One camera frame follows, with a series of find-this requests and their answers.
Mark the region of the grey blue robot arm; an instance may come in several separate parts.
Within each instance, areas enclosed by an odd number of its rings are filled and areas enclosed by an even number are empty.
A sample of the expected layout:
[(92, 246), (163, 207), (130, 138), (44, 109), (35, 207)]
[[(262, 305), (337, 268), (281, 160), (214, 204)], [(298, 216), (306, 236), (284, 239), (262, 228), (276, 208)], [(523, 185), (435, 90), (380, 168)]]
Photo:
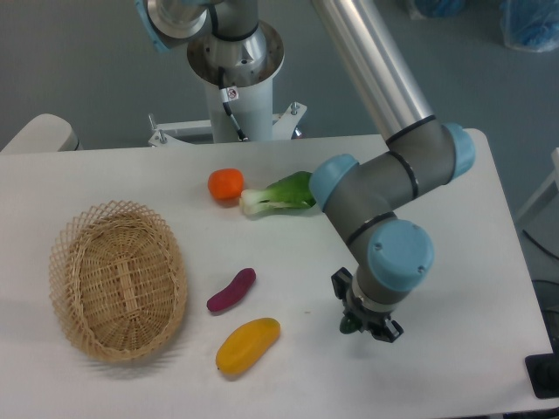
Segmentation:
[[(139, 1), (135, 8), (159, 52), (186, 46), (205, 84), (216, 143), (278, 136), (272, 81), (284, 49), (256, 2)], [(318, 206), (358, 263), (355, 273), (340, 269), (332, 277), (344, 306), (340, 329), (392, 342), (403, 330), (391, 314), (434, 256), (427, 233), (396, 210), (467, 172), (475, 147), (461, 126), (438, 122), (371, 1), (316, 1), (314, 9), (388, 147), (365, 163), (333, 157), (310, 179)]]

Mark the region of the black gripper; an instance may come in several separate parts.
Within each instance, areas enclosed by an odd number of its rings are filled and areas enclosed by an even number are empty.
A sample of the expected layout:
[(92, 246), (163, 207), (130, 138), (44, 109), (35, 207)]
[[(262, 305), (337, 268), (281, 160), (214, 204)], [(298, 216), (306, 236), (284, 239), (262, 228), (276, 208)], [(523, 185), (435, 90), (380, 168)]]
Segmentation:
[(393, 343), (402, 336), (402, 327), (390, 317), (393, 305), (370, 299), (356, 278), (345, 267), (331, 276), (335, 296), (342, 302), (345, 314), (352, 314), (367, 328), (375, 340)]

